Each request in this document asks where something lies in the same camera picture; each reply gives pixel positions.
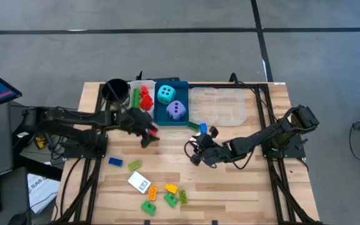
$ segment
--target teal die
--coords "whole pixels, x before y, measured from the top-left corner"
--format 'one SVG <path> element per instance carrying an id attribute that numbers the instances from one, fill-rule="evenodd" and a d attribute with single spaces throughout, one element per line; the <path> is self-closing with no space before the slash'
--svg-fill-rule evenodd
<path id="1" fill-rule="evenodd" d="M 176 95 L 176 91 L 173 87 L 168 85 L 162 85 L 157 92 L 157 100 L 162 104 L 170 104 L 174 100 L 174 96 Z"/>

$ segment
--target blue tray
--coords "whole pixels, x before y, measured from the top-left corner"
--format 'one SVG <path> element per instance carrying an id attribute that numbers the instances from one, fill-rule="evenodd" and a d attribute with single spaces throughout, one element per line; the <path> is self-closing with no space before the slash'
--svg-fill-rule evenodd
<path id="1" fill-rule="evenodd" d="M 162 104 L 158 101 L 158 91 L 163 85 L 168 85 L 176 90 L 174 100 L 180 101 L 186 107 L 187 113 L 179 120 L 173 121 L 169 118 L 166 107 L 168 105 Z M 155 106 L 154 106 L 154 121 L 162 126 L 185 126 L 188 123 L 188 82 L 186 81 L 158 81 L 155 84 Z"/>

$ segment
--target black floor stripe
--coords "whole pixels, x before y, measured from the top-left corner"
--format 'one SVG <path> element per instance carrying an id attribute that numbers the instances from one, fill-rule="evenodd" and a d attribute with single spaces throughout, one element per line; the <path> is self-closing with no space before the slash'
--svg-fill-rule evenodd
<path id="1" fill-rule="evenodd" d="M 0 34 L 174 34 L 174 33 L 248 33 L 256 32 L 248 27 L 196 27 L 196 28 L 157 28 L 157 29 L 85 29 L 85 30 L 10 30 Z"/>
<path id="2" fill-rule="evenodd" d="M 261 49 L 261 56 L 264 61 L 264 69 L 266 73 L 266 81 L 273 82 L 272 70 L 270 68 L 268 50 L 266 49 L 265 38 L 262 32 L 261 18 L 259 17 L 258 4 L 256 0 L 251 0 L 252 11 L 254 12 L 254 19 L 256 25 L 257 38 L 259 41 L 259 48 Z"/>
<path id="3" fill-rule="evenodd" d="M 301 27 L 301 28 L 263 28 L 264 33 L 336 33 L 336 32 L 360 32 L 360 27 Z"/>

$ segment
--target yellow lego brick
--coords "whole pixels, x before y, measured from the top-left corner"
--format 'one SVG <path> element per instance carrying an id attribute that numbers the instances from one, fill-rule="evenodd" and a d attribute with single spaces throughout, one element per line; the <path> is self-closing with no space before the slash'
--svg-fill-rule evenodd
<path id="1" fill-rule="evenodd" d="M 176 191 L 178 191 L 178 187 L 176 187 L 175 185 L 173 184 L 166 184 L 165 185 L 165 189 L 173 194 L 176 193 Z"/>
<path id="2" fill-rule="evenodd" d="M 149 187 L 148 200 L 155 201 L 157 191 L 158 191 L 158 187 L 156 185 L 151 185 Z"/>

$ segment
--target black cup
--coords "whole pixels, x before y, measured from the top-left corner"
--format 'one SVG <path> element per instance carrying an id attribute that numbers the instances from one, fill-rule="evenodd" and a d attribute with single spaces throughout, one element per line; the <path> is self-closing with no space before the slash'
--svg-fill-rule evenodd
<path id="1" fill-rule="evenodd" d="M 112 79 L 105 83 L 101 91 L 102 97 L 116 108 L 129 106 L 129 86 L 122 79 Z"/>

